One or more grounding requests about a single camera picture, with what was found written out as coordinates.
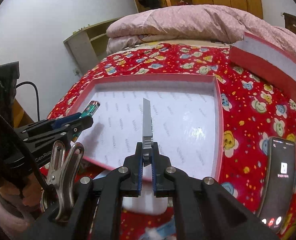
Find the person's left hand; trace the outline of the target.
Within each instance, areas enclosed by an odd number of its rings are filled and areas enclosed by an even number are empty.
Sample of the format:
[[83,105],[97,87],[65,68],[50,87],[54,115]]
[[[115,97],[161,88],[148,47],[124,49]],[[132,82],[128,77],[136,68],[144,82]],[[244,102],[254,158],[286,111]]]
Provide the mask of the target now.
[[33,173],[25,179],[25,188],[22,190],[11,182],[4,181],[0,187],[0,195],[14,206],[39,206],[42,196],[41,185]]

